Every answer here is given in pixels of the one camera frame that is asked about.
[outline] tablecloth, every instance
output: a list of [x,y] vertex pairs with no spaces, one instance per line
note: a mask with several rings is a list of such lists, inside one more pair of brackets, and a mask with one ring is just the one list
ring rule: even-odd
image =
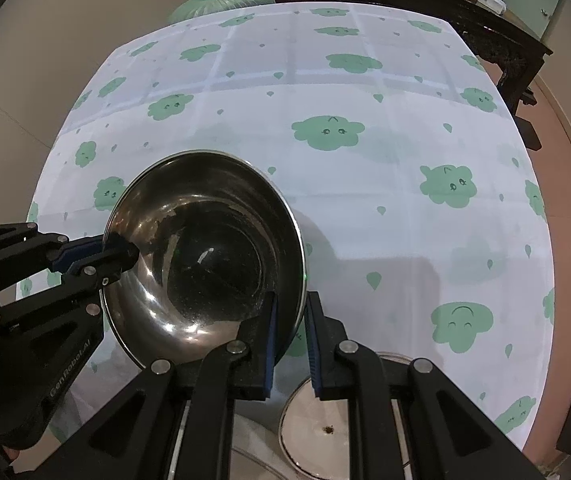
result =
[[[242,157],[283,192],[309,289],[351,339],[431,359],[523,446],[552,340],[549,231],[517,128],[448,23],[301,2],[202,16],[120,46],[67,116],[29,219],[70,238],[100,234],[141,171],[197,148]],[[40,273],[18,295],[59,281]],[[57,432],[137,371],[106,327]],[[238,412],[274,429],[308,373],[299,330],[270,400]]]

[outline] cartoon cloud face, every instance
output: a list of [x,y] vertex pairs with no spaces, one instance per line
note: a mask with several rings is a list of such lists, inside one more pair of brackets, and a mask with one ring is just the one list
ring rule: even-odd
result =
[[193,95],[174,94],[163,97],[159,101],[148,106],[148,115],[155,121],[162,121],[172,115],[177,115],[185,110],[185,105],[194,99]]
[[541,189],[534,182],[529,180],[525,181],[525,195],[530,200],[530,207],[537,215],[542,217],[546,222],[548,221],[545,216],[545,206],[543,205],[543,198],[541,197]]
[[99,180],[94,192],[94,207],[99,211],[110,211],[125,191],[123,179],[111,176]]
[[150,41],[150,43],[146,43],[145,45],[140,46],[139,48],[137,48],[136,50],[133,50],[130,53],[130,57],[136,57],[139,54],[144,53],[145,51],[149,50],[150,48],[152,48],[157,43],[158,43],[158,41]]
[[181,57],[179,59],[198,61],[201,59],[201,57],[205,56],[205,54],[217,52],[218,50],[220,50],[220,45],[217,44],[195,46],[194,48],[188,48],[187,50],[181,52]]
[[543,298],[543,315],[554,325],[554,287]]
[[461,56],[461,59],[464,60],[468,65],[473,66],[482,72],[485,72],[483,65],[479,63],[479,60],[476,56],[470,56],[470,54],[466,54],[465,56]]
[[235,25],[240,25],[241,23],[245,23],[253,19],[254,12],[252,12],[252,14],[246,14],[245,16],[239,16],[238,18],[230,18],[223,23],[219,23],[219,27],[234,27]]
[[105,97],[106,95],[111,94],[112,92],[114,92],[114,90],[116,90],[123,83],[125,83],[126,79],[127,78],[125,77],[117,77],[112,79],[108,84],[106,84],[101,90],[98,91],[98,96]]
[[426,181],[421,183],[421,192],[435,204],[445,202],[454,208],[466,207],[476,195],[477,187],[472,182],[472,171],[466,166],[437,166],[433,170],[421,166]]
[[420,28],[421,30],[425,30],[426,32],[436,32],[437,34],[440,34],[441,32],[441,27],[432,25],[432,23],[417,22],[415,20],[408,20],[408,23],[412,25],[412,27]]
[[492,95],[478,88],[466,88],[460,96],[469,104],[484,112],[493,112],[497,109]]
[[487,332],[494,324],[494,316],[487,306],[462,301],[438,306],[431,320],[436,325],[432,334],[434,342],[449,343],[457,354],[472,348],[477,334]]
[[72,110],[76,110],[78,107],[80,107],[85,101],[88,100],[89,95],[92,93],[91,90],[88,90],[87,92],[85,92],[85,94],[83,94],[81,97],[79,97],[75,104],[72,107]]
[[515,400],[512,405],[497,417],[494,423],[504,434],[510,433],[517,426],[521,426],[530,415],[530,411],[536,404],[536,399],[529,396]]
[[76,150],[75,164],[82,168],[86,167],[96,157],[96,143],[94,140],[82,142]]
[[347,9],[312,9],[310,12],[318,16],[331,18],[332,16],[345,16],[350,11]]
[[351,74],[365,74],[368,69],[379,69],[383,64],[373,57],[358,54],[330,54],[326,56],[330,68],[342,68]]
[[323,27],[314,29],[319,34],[329,34],[330,36],[358,36],[358,28],[347,27]]
[[307,140],[310,148],[332,152],[341,146],[355,146],[365,126],[344,117],[321,115],[292,125],[296,140]]

